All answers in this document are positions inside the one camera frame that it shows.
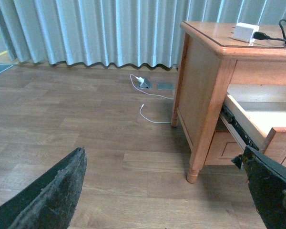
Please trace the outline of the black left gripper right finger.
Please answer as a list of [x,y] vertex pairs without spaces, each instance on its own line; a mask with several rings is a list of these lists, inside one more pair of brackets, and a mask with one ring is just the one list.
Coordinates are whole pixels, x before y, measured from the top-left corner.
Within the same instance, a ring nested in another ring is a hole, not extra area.
[[255,208],[266,228],[286,229],[286,167],[251,146],[231,161],[246,171]]

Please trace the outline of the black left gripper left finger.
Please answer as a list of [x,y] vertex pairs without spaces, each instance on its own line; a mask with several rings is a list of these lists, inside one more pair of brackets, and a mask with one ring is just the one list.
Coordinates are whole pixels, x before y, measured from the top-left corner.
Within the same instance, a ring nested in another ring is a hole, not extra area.
[[87,167],[77,148],[0,206],[0,229],[66,229],[75,213]]

